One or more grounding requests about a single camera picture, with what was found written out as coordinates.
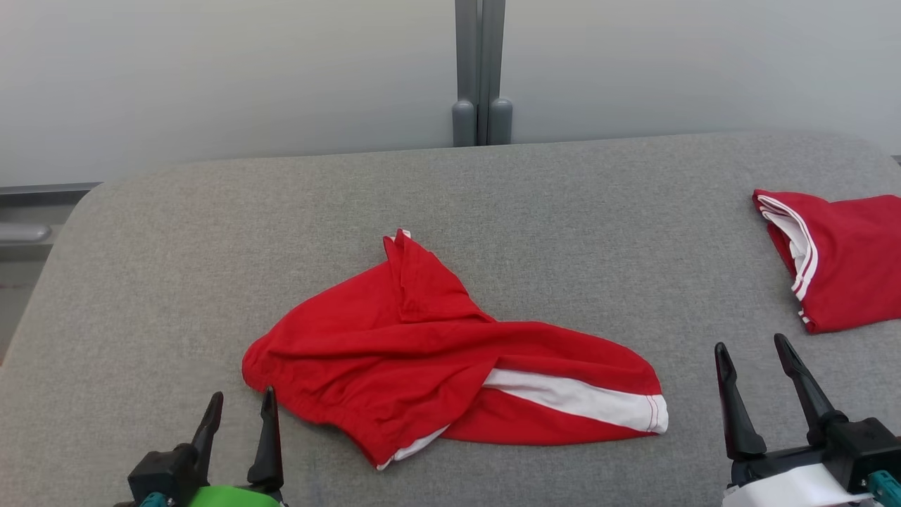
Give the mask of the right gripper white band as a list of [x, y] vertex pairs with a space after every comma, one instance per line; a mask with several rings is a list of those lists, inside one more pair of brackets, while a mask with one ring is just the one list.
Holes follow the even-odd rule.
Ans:
[[874, 507], [868, 477], [886, 470], [901, 482], [901, 438], [876, 418], [845, 422], [784, 334], [774, 335], [792, 379], [810, 445], [766, 453], [737, 388], [725, 343], [714, 346], [727, 458], [735, 461], [722, 507]]

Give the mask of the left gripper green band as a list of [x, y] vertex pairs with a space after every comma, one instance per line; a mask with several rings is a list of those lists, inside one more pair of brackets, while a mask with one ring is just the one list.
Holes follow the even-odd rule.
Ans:
[[273, 386], [264, 391], [262, 427], [254, 462], [248, 469], [250, 487], [211, 485], [207, 479], [213, 440], [220, 427], [223, 393], [215, 392], [190, 444], [166, 452], [147, 453], [127, 476], [132, 498], [116, 507], [135, 507], [151, 493], [170, 497], [170, 507], [286, 507], [279, 492], [284, 485], [279, 404]]

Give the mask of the red shorts white side stripe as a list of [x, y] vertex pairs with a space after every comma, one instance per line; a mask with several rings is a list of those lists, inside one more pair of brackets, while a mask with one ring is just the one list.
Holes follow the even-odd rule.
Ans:
[[499, 321], [399, 229], [386, 260], [312, 296], [248, 348], [252, 389], [348, 435], [374, 468], [437, 439], [562, 446], [669, 427], [657, 373], [626, 346], [536, 321]]

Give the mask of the red basketball jersey white sleeves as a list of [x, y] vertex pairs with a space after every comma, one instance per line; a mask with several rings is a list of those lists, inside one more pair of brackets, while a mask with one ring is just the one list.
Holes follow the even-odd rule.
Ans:
[[756, 189], [811, 334], [901, 320], [901, 196], [829, 201]]

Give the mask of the teal right gripper connector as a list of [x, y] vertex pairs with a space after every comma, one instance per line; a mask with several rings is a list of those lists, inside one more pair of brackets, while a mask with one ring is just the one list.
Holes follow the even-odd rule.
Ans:
[[874, 507], [901, 507], [901, 482], [886, 470], [870, 474], [867, 480]]

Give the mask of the grey partition foot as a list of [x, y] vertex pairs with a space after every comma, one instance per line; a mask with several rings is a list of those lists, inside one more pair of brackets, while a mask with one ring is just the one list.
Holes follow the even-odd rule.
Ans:
[[48, 225], [0, 222], [0, 244], [39, 244], [52, 236]]

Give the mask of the grey partition post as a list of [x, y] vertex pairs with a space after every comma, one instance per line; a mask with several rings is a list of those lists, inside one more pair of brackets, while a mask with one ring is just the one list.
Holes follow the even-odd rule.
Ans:
[[506, 0], [454, 0], [454, 7], [453, 146], [511, 144], [514, 105], [500, 95]]

